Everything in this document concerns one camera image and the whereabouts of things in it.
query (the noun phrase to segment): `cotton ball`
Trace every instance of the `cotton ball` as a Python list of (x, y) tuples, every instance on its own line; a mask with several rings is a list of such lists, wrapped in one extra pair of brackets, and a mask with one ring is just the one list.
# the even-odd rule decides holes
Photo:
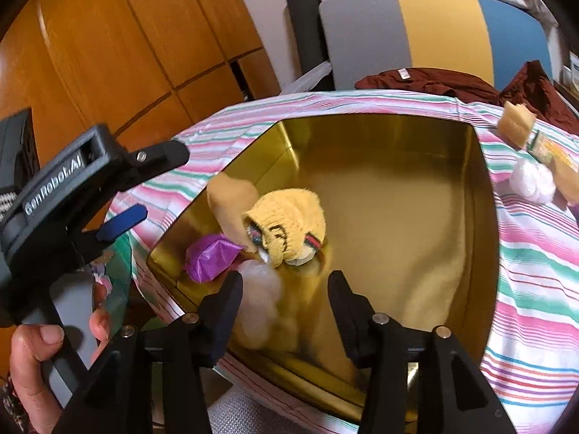
[(523, 158), (516, 162), (509, 183), (515, 194), (535, 204), (550, 203), (557, 189), (549, 168)]
[(255, 260), (241, 263), (237, 270), (243, 277), (243, 297), (233, 332), (241, 345), (260, 349), (279, 316), (277, 302), (282, 298), (282, 280), (270, 266)]

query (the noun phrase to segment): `red clothing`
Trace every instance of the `red clothing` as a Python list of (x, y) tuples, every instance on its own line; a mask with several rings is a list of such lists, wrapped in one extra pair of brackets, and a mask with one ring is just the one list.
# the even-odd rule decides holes
[(405, 89), (458, 98), (465, 103), (481, 101), (504, 106), (506, 101), (525, 104), (537, 118), (579, 135), (579, 120), (555, 91), (538, 60), (527, 62), (502, 92), (477, 76), (437, 68), (409, 68), (403, 80), (398, 70), (363, 78), (357, 89)]

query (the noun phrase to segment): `yellow knit fabric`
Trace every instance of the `yellow knit fabric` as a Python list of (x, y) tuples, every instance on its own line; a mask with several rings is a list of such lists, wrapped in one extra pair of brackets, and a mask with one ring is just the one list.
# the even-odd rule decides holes
[(296, 259), (307, 233), (320, 243), (325, 238), (326, 224), (320, 199), (307, 189), (269, 192), (243, 218), (245, 225), (252, 221), (261, 230), (263, 248), (272, 267)]

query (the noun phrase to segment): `purple cloth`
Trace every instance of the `purple cloth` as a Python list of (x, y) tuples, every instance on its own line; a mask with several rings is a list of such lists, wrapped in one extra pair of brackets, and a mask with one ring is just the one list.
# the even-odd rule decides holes
[(223, 235), (206, 235), (187, 248), (185, 271), (195, 282), (212, 281), (231, 266), (241, 249)]

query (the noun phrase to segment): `gray panel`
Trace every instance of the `gray panel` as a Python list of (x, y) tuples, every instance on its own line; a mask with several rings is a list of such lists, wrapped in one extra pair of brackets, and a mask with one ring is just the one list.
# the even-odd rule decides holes
[(412, 66), (398, 0), (327, 0), (320, 15), (336, 90), (367, 75)]
[[(93, 313), (93, 284), (91, 274), (79, 271), (63, 275), (50, 287), (50, 297), (59, 313), (64, 332), (87, 368), (97, 349), (89, 327), (89, 318)], [(44, 324), (45, 318), (36, 310), (23, 323)], [(51, 361), (42, 363), (42, 375), (59, 403), (66, 406), (72, 394)]]

